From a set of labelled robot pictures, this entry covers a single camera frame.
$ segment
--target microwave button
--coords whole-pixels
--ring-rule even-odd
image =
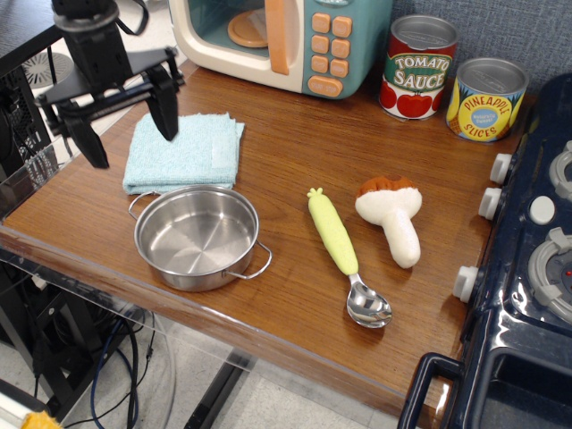
[[[336,78],[345,78],[348,76],[349,63],[346,60],[334,58],[330,64],[330,73]]]
[[[336,58],[348,58],[349,40],[343,38],[335,38],[332,41],[332,55]]]
[[[312,57],[312,70],[317,73],[328,72],[328,59],[325,56],[314,55]]]
[[[312,50],[318,54],[327,54],[330,50],[330,39],[326,36],[312,36]]]
[[[348,16],[337,16],[333,19],[332,33],[339,38],[348,38],[351,34],[352,20]]]
[[[316,33],[327,33],[330,31],[331,19],[327,13],[314,13],[314,16],[312,16],[312,30]]]
[[[343,90],[343,84],[325,76],[312,76],[307,81],[307,86],[312,92],[326,97],[337,97]]]

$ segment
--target pineapple slices can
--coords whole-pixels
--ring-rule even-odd
[[[528,86],[528,73],[499,58],[474,58],[457,70],[447,125],[465,139],[492,142],[510,133]]]

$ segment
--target folded cloth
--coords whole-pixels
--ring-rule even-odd
[[[244,123],[228,114],[194,114],[179,118],[179,132],[168,141],[146,114],[135,127],[123,188],[128,194],[164,193],[194,184],[232,188],[243,131]]]

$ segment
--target gray fabric wall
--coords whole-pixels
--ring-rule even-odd
[[[391,20],[414,13],[453,23],[459,33],[451,76],[469,58],[522,63],[529,93],[572,72],[572,0],[394,0]]]

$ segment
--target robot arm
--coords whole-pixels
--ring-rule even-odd
[[[143,28],[147,8],[142,0],[135,1],[145,11]],[[179,129],[176,93],[184,83],[174,59],[176,50],[167,47],[127,53],[114,0],[53,0],[53,8],[55,25],[63,33],[75,67],[67,79],[36,100],[52,132],[71,137],[94,167],[107,168],[105,150],[90,123],[146,101],[156,127],[166,139],[172,140]],[[162,63],[167,63],[169,71]],[[142,83],[123,87],[126,80],[139,75]],[[93,102],[80,106],[74,101],[85,95],[91,95]]]

